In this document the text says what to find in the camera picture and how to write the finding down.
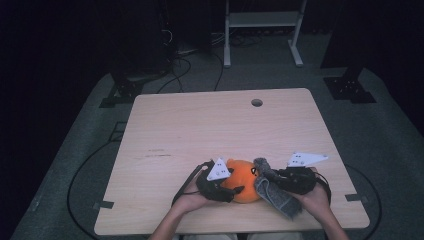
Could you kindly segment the orange plush toy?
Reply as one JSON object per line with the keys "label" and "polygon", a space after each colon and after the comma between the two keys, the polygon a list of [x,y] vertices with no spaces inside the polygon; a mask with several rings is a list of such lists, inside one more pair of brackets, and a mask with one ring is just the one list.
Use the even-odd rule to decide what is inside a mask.
{"label": "orange plush toy", "polygon": [[260,199],[257,194],[254,183],[259,176],[253,162],[246,160],[228,159],[226,166],[232,169],[231,176],[227,178],[221,186],[227,189],[242,187],[240,193],[234,195],[233,200],[237,203],[252,203]]}

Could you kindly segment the black stand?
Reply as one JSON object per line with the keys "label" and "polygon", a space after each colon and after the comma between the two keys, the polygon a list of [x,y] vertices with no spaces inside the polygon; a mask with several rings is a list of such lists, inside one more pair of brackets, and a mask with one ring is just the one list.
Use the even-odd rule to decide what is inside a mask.
{"label": "black stand", "polygon": [[117,94],[107,103],[129,102],[170,71],[166,0],[95,0],[95,7],[112,46],[109,71]]}
{"label": "black stand", "polygon": [[322,68],[346,68],[341,76],[324,78],[335,100],[350,100],[356,104],[376,102],[372,94],[366,91],[359,81],[359,76],[370,54],[368,28],[363,23],[357,0],[342,0],[333,33],[321,63]]}

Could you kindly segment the person's right hand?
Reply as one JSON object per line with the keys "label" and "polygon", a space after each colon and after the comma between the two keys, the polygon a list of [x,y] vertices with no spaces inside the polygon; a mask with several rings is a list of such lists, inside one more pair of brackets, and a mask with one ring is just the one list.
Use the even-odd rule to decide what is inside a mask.
{"label": "person's right hand", "polygon": [[300,201],[302,207],[317,221],[323,222],[331,216],[331,208],[324,187],[317,183],[315,187],[306,194],[294,194]]}

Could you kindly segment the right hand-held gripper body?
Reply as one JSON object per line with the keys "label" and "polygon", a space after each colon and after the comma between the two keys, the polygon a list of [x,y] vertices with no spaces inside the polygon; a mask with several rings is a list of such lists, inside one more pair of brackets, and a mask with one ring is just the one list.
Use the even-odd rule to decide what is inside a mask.
{"label": "right hand-held gripper body", "polygon": [[317,183],[328,188],[327,179],[311,169],[313,164],[327,159],[327,155],[294,152],[287,162],[287,167],[278,171],[281,177],[278,181],[279,187],[299,195],[311,192]]}

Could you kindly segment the person's left hand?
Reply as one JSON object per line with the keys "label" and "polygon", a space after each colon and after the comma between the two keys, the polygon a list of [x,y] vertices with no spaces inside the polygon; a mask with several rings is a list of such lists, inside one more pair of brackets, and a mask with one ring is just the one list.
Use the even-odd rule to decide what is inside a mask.
{"label": "person's left hand", "polygon": [[183,194],[172,205],[171,209],[178,214],[184,215],[210,204],[212,204],[212,201],[198,192],[197,185],[190,183],[183,190]]}

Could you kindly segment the white metal stand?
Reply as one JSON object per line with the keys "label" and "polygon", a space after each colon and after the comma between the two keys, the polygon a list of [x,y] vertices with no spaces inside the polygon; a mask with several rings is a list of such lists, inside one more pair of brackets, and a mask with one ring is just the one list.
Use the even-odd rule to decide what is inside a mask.
{"label": "white metal stand", "polygon": [[231,66],[230,30],[233,28],[264,28],[264,27],[293,27],[294,33],[288,40],[288,46],[297,67],[304,65],[297,48],[305,9],[308,0],[301,0],[297,11],[289,12],[240,12],[230,11],[229,0],[226,0],[225,26],[224,26],[224,48],[223,66]]}

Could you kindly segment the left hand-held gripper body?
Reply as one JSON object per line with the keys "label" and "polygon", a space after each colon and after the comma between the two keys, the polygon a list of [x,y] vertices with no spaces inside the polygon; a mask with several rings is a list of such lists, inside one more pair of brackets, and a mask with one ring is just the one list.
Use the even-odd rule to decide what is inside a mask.
{"label": "left hand-held gripper body", "polygon": [[206,168],[197,177],[196,186],[206,199],[229,203],[234,199],[235,191],[222,187],[221,184],[230,176],[231,173],[222,158],[211,160],[206,162]]}

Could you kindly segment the grey fuzzy cloth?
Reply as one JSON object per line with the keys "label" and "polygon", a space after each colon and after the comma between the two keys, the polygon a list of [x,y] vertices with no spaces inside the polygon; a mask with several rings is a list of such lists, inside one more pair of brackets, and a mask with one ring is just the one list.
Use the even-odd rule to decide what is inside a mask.
{"label": "grey fuzzy cloth", "polygon": [[256,158],[253,163],[259,171],[259,176],[254,183],[257,194],[288,219],[293,219],[301,213],[300,202],[279,188],[277,183],[271,181],[270,178],[279,176],[271,176],[269,174],[272,168],[268,161],[265,158]]}

